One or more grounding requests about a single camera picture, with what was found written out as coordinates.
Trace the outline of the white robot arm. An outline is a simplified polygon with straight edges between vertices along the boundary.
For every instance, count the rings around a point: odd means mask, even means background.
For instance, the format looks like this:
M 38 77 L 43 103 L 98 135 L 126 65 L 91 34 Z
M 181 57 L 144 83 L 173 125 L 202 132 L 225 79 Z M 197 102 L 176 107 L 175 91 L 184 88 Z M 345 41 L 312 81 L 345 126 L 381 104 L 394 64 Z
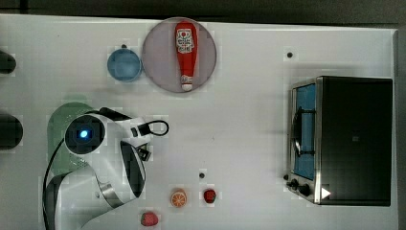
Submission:
M 46 230 L 80 230 L 143 193 L 147 180 L 142 149 L 151 140 L 147 122 L 113 110 L 78 116 L 62 145 L 86 166 L 52 178 L 43 195 Z

